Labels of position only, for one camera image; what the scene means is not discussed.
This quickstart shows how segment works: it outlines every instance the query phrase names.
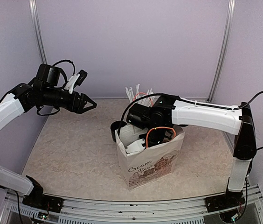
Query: paper bag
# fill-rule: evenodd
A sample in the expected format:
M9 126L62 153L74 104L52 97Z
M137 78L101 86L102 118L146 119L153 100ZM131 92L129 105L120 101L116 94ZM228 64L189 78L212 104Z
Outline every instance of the paper bag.
M116 145L120 169L129 190L155 181L174 170L184 139L184 131L180 126L174 127L177 135L173 140L144 149L140 153L130 154L126 153L125 147L135 141L138 138L137 134L142 134L143 130L132 125L126 125L122 129L122 141L117 131L115 132Z

